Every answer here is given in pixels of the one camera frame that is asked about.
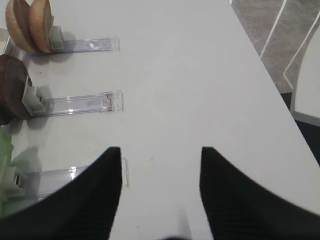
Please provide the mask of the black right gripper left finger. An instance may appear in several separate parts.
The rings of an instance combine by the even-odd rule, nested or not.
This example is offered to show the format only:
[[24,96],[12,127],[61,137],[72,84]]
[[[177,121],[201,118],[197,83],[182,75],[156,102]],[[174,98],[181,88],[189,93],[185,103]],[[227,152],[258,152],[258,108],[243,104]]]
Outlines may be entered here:
[[2,240],[107,240],[122,190],[119,147],[44,200],[0,221]]

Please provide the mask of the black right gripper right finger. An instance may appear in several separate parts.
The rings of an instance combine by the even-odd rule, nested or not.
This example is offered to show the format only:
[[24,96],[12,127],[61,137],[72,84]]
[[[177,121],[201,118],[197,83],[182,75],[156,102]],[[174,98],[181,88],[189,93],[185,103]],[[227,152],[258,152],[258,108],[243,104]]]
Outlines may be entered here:
[[199,188],[215,240],[318,240],[320,217],[279,197],[213,147],[201,150]]

